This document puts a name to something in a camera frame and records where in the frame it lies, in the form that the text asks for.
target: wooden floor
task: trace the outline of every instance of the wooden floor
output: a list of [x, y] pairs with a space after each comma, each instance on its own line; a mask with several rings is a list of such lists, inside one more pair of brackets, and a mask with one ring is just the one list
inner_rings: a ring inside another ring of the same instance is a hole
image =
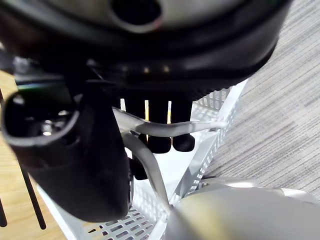
[[[4, 99], [17, 88], [11, 75], [0, 71]], [[15, 155], [0, 134], [0, 199], [7, 226], [0, 227], [0, 240], [66, 239], [32, 182], [46, 228], [41, 229]]]

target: gray cable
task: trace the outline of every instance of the gray cable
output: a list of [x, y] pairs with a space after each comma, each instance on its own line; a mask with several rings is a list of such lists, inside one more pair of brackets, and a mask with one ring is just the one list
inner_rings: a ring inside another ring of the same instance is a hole
[[131, 133], [124, 132], [121, 136], [124, 146], [132, 151], [132, 155], [135, 155], [142, 163], [156, 198], [163, 204], [165, 212], [169, 215], [171, 206], [156, 157], [142, 141]]
[[171, 124], [160, 124], [146, 121], [118, 108], [113, 108], [116, 122], [122, 132], [135, 131], [155, 137], [176, 137], [206, 129], [225, 128], [224, 121], [186, 121]]

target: metal wire basket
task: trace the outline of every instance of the metal wire basket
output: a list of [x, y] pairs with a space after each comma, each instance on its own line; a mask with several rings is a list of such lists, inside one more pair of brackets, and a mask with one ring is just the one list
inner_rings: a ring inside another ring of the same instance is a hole
[[[212, 92], [193, 103], [192, 121], [217, 118], [227, 122], [226, 128], [192, 133], [196, 144], [191, 152], [171, 148], [168, 153], [155, 154], [170, 204], [175, 205], [198, 187], [234, 121], [246, 83], [247, 80], [232, 88]], [[166, 214], [148, 180], [134, 180], [133, 206], [126, 217], [101, 223], [75, 218], [56, 205], [40, 187], [38, 190], [69, 240], [160, 240], [166, 229]]]

